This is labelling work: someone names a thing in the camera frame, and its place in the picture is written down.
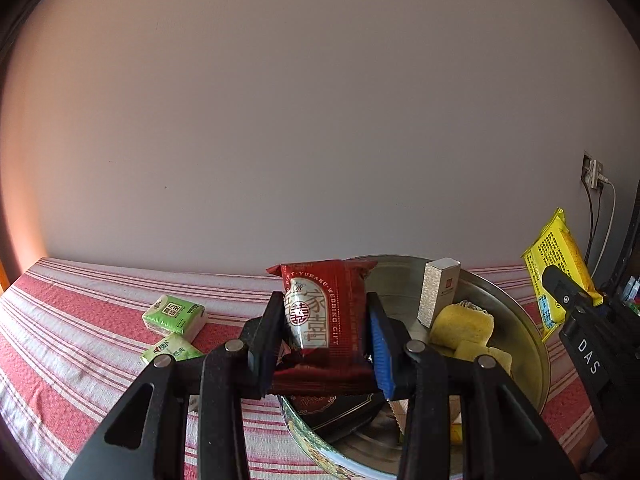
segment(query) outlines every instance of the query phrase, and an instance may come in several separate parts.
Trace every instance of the wall outlet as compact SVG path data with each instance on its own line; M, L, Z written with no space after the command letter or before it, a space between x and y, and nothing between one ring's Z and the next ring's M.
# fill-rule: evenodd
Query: wall outlet
M588 153L584 153L582 160L582 175L587 186L591 189L598 189L600 184L598 181L598 175L602 174L602 163L593 158Z

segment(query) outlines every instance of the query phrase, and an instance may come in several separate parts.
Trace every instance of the black cable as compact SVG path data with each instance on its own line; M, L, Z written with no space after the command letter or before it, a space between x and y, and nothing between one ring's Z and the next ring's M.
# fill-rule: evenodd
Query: black cable
M580 182L584 186L584 191L587 193L587 198L589 199L589 243L587 243L587 250L584 253L584 263L588 265L589 255L591 254L591 244L593 244L593 202L591 202L591 194L589 193L589 188L587 187L584 178L581 178Z
M593 235L591 235L592 238L596 237L596 231L598 230L598 220L600 220L600 200L602 199L602 189L603 188L604 188L604 186L600 186L600 192L598 194L598 214L596 215L595 224L593 224Z

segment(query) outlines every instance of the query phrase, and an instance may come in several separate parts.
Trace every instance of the yellow snack package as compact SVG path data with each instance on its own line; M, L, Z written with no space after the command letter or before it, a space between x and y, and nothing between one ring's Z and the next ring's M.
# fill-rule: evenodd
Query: yellow snack package
M542 286L542 273L547 266L555 265L586 290L593 300L593 306L602 304L602 296L593 285L578 246L566 226L562 209L556 209L551 220L540 231L538 239L524 251L522 257L531 276L540 316L542 316L544 330L542 341L546 341L560 326L566 315L564 308Z

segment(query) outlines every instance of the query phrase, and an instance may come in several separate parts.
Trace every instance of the striped bedsheet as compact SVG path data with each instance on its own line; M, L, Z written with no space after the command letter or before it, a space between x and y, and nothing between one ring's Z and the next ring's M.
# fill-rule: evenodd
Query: striped bedsheet
M523 266L473 269L497 283L537 322ZM125 269L43 258L0 297L0 415L46 480L61 479L82 445L144 365L161 337L142 312L160 294L204 304L208 323L193 344L207 352L260 316L279 278ZM557 337L549 342L552 386L543 413L570 450L593 417L580 379ZM252 478L329 480L287 432L273 396L244 400ZM196 478L197 416L190 414L185 478Z

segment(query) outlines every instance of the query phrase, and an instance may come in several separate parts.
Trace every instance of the white cigarette box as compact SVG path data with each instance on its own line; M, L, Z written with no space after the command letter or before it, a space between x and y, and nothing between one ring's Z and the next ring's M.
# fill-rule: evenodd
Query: white cigarette box
M424 266L418 309L418 321L424 326L430 328L440 311L453 303L459 276L460 262L453 258L441 258Z

